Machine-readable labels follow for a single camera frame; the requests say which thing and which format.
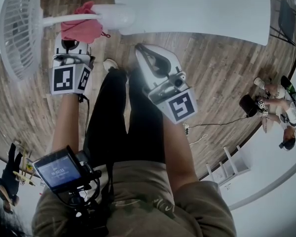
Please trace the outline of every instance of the chair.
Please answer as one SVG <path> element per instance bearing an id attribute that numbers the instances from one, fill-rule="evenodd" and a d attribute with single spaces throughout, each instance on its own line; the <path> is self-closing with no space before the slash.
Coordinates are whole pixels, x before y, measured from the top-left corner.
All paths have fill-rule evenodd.
<path id="1" fill-rule="evenodd" d="M 295 17 L 296 11 L 290 7 L 286 0 L 278 0 L 281 3 L 279 10 L 278 26 L 280 30 L 275 29 L 270 26 L 270 28 L 278 33 L 278 36 L 270 34 L 270 36 L 275 37 L 279 40 L 285 41 L 296 47 L 294 42 L 294 31 L 295 31 Z"/>

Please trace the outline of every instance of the white shoe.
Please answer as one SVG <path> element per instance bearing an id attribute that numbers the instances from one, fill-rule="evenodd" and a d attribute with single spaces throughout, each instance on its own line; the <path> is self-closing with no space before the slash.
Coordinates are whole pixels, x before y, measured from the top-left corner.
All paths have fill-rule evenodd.
<path id="1" fill-rule="evenodd" d="M 260 77 L 255 78 L 254 84 L 259 88 L 265 90 L 265 82 Z"/>
<path id="2" fill-rule="evenodd" d="M 115 68 L 115 69 L 118 69 L 118 64 L 116 61 L 112 60 L 112 59 L 106 59 L 104 62 L 103 62 L 103 67 L 104 69 L 106 70 L 106 72 L 109 72 L 109 69 L 110 68 Z"/>

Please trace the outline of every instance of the small screen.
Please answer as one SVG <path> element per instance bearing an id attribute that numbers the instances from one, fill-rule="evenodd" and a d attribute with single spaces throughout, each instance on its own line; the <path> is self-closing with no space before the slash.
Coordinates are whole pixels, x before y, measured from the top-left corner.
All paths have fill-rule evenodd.
<path id="1" fill-rule="evenodd" d="M 52 188 L 81 177 L 80 173 L 68 156 L 41 166 L 38 168 L 38 171 Z"/>

